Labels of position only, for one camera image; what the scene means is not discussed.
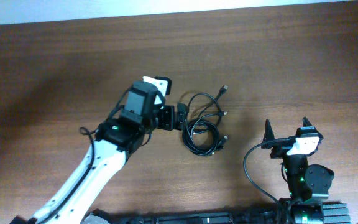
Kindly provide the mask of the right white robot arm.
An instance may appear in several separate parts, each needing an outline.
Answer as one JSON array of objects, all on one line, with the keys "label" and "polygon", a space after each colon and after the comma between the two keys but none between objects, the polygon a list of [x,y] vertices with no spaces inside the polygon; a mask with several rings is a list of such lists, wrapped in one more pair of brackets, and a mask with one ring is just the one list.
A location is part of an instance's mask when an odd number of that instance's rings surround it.
[{"label": "right white robot arm", "polygon": [[334,172],[308,158],[318,151],[323,135],[303,118],[295,135],[276,138],[270,121],[265,121],[263,149],[272,159],[282,159],[282,175],[287,180],[289,198],[279,200],[280,223],[324,223],[323,201],[329,197]]}]

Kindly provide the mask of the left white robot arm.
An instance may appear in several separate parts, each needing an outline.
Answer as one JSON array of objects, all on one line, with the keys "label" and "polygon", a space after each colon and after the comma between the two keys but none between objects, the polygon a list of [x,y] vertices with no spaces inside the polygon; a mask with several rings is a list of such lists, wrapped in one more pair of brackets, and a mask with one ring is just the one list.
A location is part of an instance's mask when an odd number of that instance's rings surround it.
[{"label": "left white robot arm", "polygon": [[144,76],[121,96],[94,131],[80,128],[90,140],[79,166],[58,192],[30,219],[16,216],[13,223],[80,223],[104,186],[147,143],[155,129],[183,130],[186,107],[167,106],[171,79]]}]

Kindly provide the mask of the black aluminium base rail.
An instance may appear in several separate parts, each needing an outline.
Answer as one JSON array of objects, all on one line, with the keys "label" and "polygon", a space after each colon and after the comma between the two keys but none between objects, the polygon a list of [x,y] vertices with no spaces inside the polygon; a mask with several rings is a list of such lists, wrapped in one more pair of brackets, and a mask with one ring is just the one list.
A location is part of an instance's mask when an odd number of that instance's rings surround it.
[{"label": "black aluminium base rail", "polygon": [[320,206],[294,205],[291,218],[279,217],[275,209],[253,208],[237,211],[177,213],[173,215],[111,215],[102,210],[94,210],[81,221],[81,224],[241,224],[241,223],[329,223],[351,224],[349,210],[345,203],[322,204]]}]

